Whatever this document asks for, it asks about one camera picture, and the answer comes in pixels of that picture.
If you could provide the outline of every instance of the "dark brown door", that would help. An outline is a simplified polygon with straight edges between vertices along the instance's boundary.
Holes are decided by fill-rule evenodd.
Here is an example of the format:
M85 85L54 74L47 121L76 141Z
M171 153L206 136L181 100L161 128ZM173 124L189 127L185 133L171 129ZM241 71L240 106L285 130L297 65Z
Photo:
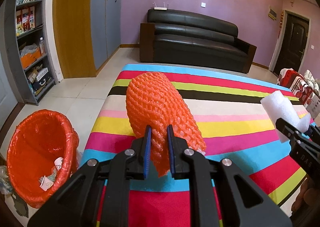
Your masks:
M304 50L306 49L309 22L288 14L284 38L273 72L280 74L283 68L293 68L298 72Z

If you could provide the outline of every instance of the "tile floor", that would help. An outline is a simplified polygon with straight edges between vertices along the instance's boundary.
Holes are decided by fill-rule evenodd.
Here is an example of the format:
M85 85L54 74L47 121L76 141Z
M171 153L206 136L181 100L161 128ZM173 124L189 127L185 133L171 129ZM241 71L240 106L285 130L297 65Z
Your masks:
M96 78L64 79L61 83L54 85L50 89L40 101L39 106L25 105L12 124L0 148L2 156L6 158L10 138L15 127L25 117L40 109L49 109L65 114L79 135L80 143L78 149L79 151L83 151L95 119L122 67L126 64L136 64L138 63L138 60L139 49L119 49ZM270 71L254 65L251 66L247 75L211 68L201 69L247 76L270 83L276 83L277 80L277 77ZM290 208L293 202L291 200L281 207L288 215L291 215ZM12 211L18 220L26 226L28 219L17 215L13 208L12 199L6 199L6 203L9 208L12 208ZM30 217L34 212L35 209L29 208Z

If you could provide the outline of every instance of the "blue stripe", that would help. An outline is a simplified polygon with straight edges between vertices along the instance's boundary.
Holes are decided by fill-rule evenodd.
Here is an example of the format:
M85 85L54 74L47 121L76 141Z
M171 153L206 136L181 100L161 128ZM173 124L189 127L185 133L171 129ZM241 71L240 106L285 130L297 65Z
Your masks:
M280 85L275 85L272 83L268 83L268 82L248 78L248 77L227 74L227 73L221 73L221 72L215 72L215 71L209 71L209 70L196 69L196 68L180 67L180 66L128 64L123 67L122 71L150 71L150 72L200 75L200 76L228 79L228 80L249 83L249 84L254 84L254 85L261 85L261 86L266 86L266 87L270 87L270 88L274 88L274 89L279 89L279 90L291 92L286 87L282 87Z
M280 141L277 140L258 147L221 155L206 156L206 158L216 161L220 161L223 158L230 158L245 174L251 175L285 158L289 155L290 150L289 142L281 144ZM83 165L90 158L104 161L112 159L114 156L114 153L88 149L84 151L80 165ZM151 163L147 180L132 180L131 190L153 192L188 191L189 182L188 180L174 180L170 172L166 176L158 178L156 168L153 163Z

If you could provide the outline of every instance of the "white foam piece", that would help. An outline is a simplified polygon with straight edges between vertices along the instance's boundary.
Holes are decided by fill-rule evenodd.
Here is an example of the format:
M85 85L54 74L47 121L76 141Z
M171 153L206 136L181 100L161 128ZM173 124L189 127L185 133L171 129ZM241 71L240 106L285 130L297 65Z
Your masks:
M302 133L308 130L311 115L308 113L300 119L290 100L287 97L284 97L279 90L262 98L261 104L267 112L274 127L276 127L276 120L282 118L296 127ZM280 131L276 130L276 132L281 143L289 140Z

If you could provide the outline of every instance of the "door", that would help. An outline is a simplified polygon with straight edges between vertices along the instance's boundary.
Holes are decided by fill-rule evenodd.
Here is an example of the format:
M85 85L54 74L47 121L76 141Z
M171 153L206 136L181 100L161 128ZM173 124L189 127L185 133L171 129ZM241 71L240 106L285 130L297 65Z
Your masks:
M18 101L11 90L5 74L0 55L0 129L17 103Z
M107 60L106 1L90 0L91 38L96 69Z
M284 38L273 72L280 74L283 68L292 68L298 72L306 49L309 21L288 14Z
M120 9L121 0L107 0L106 35L108 57L120 46Z

